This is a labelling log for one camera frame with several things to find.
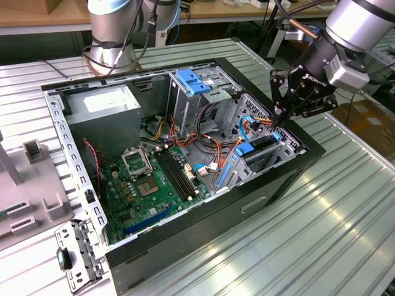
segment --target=grooved metal table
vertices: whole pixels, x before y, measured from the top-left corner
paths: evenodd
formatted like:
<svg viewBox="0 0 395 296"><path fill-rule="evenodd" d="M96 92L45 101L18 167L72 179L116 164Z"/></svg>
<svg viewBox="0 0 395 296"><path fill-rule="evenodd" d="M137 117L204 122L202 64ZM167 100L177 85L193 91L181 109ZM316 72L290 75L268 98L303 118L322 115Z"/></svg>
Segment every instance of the grooved metal table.
<svg viewBox="0 0 395 296"><path fill-rule="evenodd" d="M389 51L389 46L395 44L395 30L391 30L371 51L369 55L376 58L386 66L392 65L390 68L395 70L395 54Z"/></svg>
<svg viewBox="0 0 395 296"><path fill-rule="evenodd" d="M270 95L270 66L230 39L153 48L144 68L226 57ZM51 61L92 76L81 57ZM75 218L84 218L40 85L62 81L39 62L0 67L5 149L38 139L56 164ZM130 295L380 295L395 277L395 168L330 115L297 122L326 154L286 196ZM2 295L69 295L54 229L0 252ZM110 278L82 295L115 295Z"/></svg>

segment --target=metal bracket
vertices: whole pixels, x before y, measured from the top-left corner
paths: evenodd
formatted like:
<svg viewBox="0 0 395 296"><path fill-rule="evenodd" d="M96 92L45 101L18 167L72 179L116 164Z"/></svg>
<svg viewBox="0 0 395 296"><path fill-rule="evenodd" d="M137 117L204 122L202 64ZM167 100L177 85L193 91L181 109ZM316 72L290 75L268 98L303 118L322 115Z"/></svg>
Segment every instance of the metal bracket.
<svg viewBox="0 0 395 296"><path fill-rule="evenodd" d="M69 221L55 231L55 237L59 248L70 255L72 267L66 271L66 278L72 294L102 278L104 258L94 257L92 245L99 238L91 220Z"/></svg>

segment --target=chip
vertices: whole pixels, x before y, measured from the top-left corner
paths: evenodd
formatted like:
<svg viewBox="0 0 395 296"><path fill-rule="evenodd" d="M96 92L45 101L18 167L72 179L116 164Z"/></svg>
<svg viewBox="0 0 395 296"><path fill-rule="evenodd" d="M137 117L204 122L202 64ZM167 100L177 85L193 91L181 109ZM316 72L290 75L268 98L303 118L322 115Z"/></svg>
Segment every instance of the chip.
<svg viewBox="0 0 395 296"><path fill-rule="evenodd" d="M159 191L159 187L152 176L141 178L135 184L143 197Z"/></svg>
<svg viewBox="0 0 395 296"><path fill-rule="evenodd" d="M126 222L129 219L131 219L131 214L130 213L125 213L119 216L122 222Z"/></svg>

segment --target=gray robot arm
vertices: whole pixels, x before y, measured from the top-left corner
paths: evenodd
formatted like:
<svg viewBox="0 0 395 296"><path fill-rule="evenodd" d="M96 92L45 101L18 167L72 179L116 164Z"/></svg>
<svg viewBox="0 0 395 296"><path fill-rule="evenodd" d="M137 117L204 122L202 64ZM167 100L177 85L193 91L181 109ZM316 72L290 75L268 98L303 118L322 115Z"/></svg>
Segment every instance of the gray robot arm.
<svg viewBox="0 0 395 296"><path fill-rule="evenodd" d="M337 108L336 88L355 93L368 83L379 84L367 73L364 52L394 27L394 12L393 0L341 0L319 34L288 15L290 24L313 41L290 69L271 71L273 124L281 126L290 116L309 117ZM285 81L288 90L282 94Z"/></svg>
<svg viewBox="0 0 395 296"><path fill-rule="evenodd" d="M111 68L112 73L136 68L131 33L168 30L180 18L180 0L89 0L88 9L93 36L89 63L103 75Z"/></svg>

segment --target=silver metal frame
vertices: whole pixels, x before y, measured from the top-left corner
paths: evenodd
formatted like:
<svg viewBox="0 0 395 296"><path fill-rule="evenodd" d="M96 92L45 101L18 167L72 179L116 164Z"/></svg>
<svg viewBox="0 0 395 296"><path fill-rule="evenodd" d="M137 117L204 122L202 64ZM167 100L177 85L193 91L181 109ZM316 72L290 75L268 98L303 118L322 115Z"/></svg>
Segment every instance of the silver metal frame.
<svg viewBox="0 0 395 296"><path fill-rule="evenodd" d="M137 154L137 153L139 153L139 155L140 155L142 161L143 161L144 164L145 164L145 167L144 167L144 168L140 168L139 170L136 170L136 171L131 171L131 170L129 169L129 164L128 164L126 158L127 158L127 157L130 157L130 156L132 156L132 155L135 155L135 154ZM151 164L149 163L149 161L148 161L148 159L147 159L147 155L143 152L143 150L141 149L141 147L132 148L130 151L125 152L124 154L122 154L122 155L121 155L121 158L122 158L123 163L125 164L126 168L128 169L128 172L129 172L129 175L130 175L130 178L131 178L131 179L135 179L135 178L137 178L137 177L138 177L139 175L141 175L141 174L148 174L148 173L152 172L152 166L151 166Z"/></svg>

